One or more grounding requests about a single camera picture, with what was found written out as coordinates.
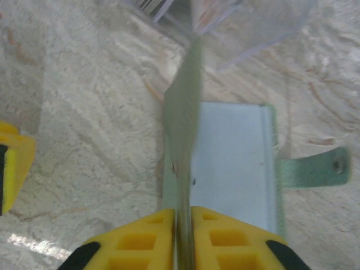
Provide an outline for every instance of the beige marble surface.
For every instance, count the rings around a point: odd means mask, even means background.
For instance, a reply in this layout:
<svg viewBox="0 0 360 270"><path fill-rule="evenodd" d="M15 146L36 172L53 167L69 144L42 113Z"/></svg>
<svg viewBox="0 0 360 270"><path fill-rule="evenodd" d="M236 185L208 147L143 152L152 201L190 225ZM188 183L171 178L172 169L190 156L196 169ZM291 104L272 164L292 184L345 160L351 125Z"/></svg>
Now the beige marble surface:
<svg viewBox="0 0 360 270"><path fill-rule="evenodd" d="M284 192L290 244L314 270L360 269L358 10L320 0L299 35L205 75L205 100L277 106L283 156L351 148L348 185ZM157 209L161 108L142 78L171 73L182 49L115 0L0 0L0 11L0 118L38 142L0 217L0 269L56 269L87 238Z"/></svg>

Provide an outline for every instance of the clear plastic container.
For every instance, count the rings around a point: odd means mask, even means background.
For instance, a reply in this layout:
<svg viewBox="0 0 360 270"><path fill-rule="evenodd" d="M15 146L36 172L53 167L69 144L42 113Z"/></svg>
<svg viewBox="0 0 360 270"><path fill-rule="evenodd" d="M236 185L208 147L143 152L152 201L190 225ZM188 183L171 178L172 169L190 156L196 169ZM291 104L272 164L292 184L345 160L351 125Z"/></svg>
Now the clear plastic container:
<svg viewBox="0 0 360 270"><path fill-rule="evenodd" d="M200 2L211 2L206 12L199 11ZM147 15L155 26L180 43L184 44L193 31L203 35L206 64L223 70L298 32L316 2L163 0L161 7Z"/></svg>

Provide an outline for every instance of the marble floor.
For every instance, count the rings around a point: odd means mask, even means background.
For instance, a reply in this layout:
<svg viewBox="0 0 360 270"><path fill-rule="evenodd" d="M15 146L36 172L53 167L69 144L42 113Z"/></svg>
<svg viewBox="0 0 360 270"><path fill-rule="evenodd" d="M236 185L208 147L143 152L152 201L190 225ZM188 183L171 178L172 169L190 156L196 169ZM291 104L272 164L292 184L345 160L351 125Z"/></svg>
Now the marble floor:
<svg viewBox="0 0 360 270"><path fill-rule="evenodd" d="M359 8L319 0L298 35L205 74L204 100L276 105L282 156L350 147L349 184L284 191L289 242L313 270L360 269ZM161 105L142 79L171 77L182 48L116 0L0 0L0 12L0 119L38 143L0 217L0 269L56 269L158 208Z"/></svg>

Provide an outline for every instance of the yellow foam block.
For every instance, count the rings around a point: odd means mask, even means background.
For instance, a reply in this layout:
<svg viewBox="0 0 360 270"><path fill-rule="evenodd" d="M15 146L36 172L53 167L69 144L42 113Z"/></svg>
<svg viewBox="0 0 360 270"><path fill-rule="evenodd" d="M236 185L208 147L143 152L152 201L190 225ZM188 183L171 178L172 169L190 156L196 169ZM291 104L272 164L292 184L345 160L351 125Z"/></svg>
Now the yellow foam block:
<svg viewBox="0 0 360 270"><path fill-rule="evenodd" d="M285 270L266 245L278 235L217 213L192 207L197 270Z"/></svg>
<svg viewBox="0 0 360 270"><path fill-rule="evenodd" d="M35 157L36 142L19 135L11 124L0 121L1 214L10 210Z"/></svg>
<svg viewBox="0 0 360 270"><path fill-rule="evenodd" d="M174 217L174 210L162 210L89 239L84 245L100 248L84 270L171 270Z"/></svg>

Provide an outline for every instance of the black rubber edge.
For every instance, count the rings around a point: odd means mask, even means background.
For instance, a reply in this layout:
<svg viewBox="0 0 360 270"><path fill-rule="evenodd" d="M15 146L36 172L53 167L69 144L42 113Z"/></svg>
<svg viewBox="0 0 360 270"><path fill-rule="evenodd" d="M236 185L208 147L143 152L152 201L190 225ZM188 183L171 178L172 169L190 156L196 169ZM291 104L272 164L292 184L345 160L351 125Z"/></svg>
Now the black rubber edge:
<svg viewBox="0 0 360 270"><path fill-rule="evenodd" d="M268 240L266 244L285 270L311 270L288 246L274 240Z"/></svg>
<svg viewBox="0 0 360 270"><path fill-rule="evenodd" d="M0 215L2 215L2 206L4 204L5 154L7 149L6 145L0 145Z"/></svg>
<svg viewBox="0 0 360 270"><path fill-rule="evenodd" d="M57 270L83 270L100 247L99 242L90 242L78 247Z"/></svg>

